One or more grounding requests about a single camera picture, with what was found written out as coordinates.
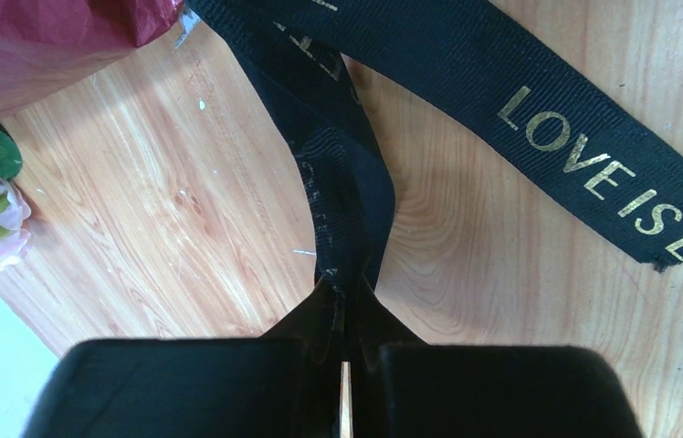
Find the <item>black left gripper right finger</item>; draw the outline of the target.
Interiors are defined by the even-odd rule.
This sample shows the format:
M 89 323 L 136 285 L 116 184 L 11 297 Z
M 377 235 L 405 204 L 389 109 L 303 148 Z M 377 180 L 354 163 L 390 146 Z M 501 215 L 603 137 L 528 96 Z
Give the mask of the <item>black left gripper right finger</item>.
M 357 437 L 638 437 L 612 367 L 574 346 L 430 345 L 375 297 L 348 292 Z

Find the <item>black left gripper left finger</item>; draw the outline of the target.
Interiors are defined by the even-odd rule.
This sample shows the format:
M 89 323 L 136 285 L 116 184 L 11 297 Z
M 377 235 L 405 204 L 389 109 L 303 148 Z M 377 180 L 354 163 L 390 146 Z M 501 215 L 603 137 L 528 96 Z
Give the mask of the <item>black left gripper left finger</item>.
M 341 295 L 326 282 L 257 338 L 91 339 L 42 391 L 27 437 L 335 437 Z

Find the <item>dark red wrapping paper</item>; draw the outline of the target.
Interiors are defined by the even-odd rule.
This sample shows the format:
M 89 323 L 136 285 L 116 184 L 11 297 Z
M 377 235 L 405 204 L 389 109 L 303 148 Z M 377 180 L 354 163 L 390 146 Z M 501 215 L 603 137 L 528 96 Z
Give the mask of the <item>dark red wrapping paper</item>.
M 183 2 L 0 1 L 0 120 L 161 37 Z

